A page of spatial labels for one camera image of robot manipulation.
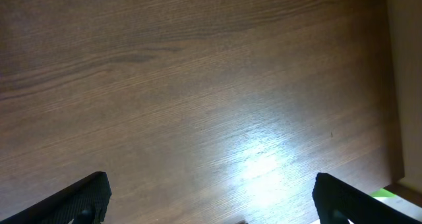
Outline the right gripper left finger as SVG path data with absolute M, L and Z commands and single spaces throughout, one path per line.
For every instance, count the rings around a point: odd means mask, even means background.
M 96 171 L 50 197 L 2 220 L 2 224 L 103 223 L 111 188 L 107 175 Z

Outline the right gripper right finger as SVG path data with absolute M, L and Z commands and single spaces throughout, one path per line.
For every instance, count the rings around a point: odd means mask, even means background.
M 321 224 L 421 224 L 328 173 L 316 175 L 312 195 Z

